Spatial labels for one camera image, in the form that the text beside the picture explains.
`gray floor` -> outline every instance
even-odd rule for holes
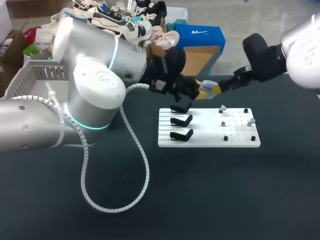
[[[320,3],[308,0],[165,0],[168,6],[189,11],[189,24],[220,26],[226,39],[224,52],[212,69],[213,75],[232,74],[248,64],[242,41],[260,33],[269,45],[279,44],[281,33],[320,11]],[[19,29],[25,19],[12,19]],[[49,17],[33,18],[27,27],[46,24]]]

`black bracket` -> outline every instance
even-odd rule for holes
[[[170,118],[170,123],[171,125],[175,125],[175,126],[179,126],[179,127],[188,127],[188,125],[190,124],[190,122],[192,121],[193,117],[192,115],[188,116],[188,118],[185,121],[182,121],[178,118]]]
[[[177,140],[182,142],[188,142],[191,136],[194,134],[194,130],[190,129],[186,135],[176,133],[176,132],[170,132],[170,138],[171,140]]]
[[[171,105],[170,106],[170,109],[171,109],[171,112],[173,113],[173,111],[177,112],[178,114],[186,114],[189,109],[191,108],[191,102],[189,102],[189,104],[183,108],[181,106],[176,106],[176,105]]]

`white crate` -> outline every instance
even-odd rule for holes
[[[12,23],[9,17],[6,0],[0,0],[0,43],[7,38],[12,29]]]
[[[166,24],[173,24],[177,19],[186,20],[186,22],[188,22],[188,10],[184,7],[167,6],[166,13]]]
[[[172,126],[170,123],[170,118],[185,121],[189,115],[193,119],[188,127]],[[190,108],[186,114],[161,108],[158,145],[161,148],[258,148],[261,143],[257,126],[247,125],[253,117],[250,108],[248,113],[244,113],[244,108],[228,108],[223,113],[219,113],[219,108]],[[170,132],[185,135],[190,129],[193,129],[193,135],[189,141],[171,140]]]

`white sneaker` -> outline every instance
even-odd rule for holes
[[[127,28],[123,32],[125,39],[136,45],[141,41],[148,40],[152,34],[152,25],[149,21],[128,21],[125,27]]]
[[[104,12],[102,6],[92,0],[74,0],[73,10],[78,17],[92,18],[95,12]]]
[[[120,38],[134,44],[149,39],[152,34],[152,25],[149,21],[131,22],[115,12],[107,14],[95,12],[88,22],[92,26],[113,31]]]

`white pegboard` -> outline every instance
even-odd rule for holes
[[[170,118],[185,121],[189,115],[193,120],[188,127],[172,126]],[[158,145],[161,148],[258,148],[260,138],[256,124],[248,126],[248,121],[254,118],[248,108],[228,108],[219,113],[219,108],[190,108],[186,114],[172,112],[170,108],[159,110]],[[193,135],[187,142],[171,140],[170,132],[187,134],[193,129]]]

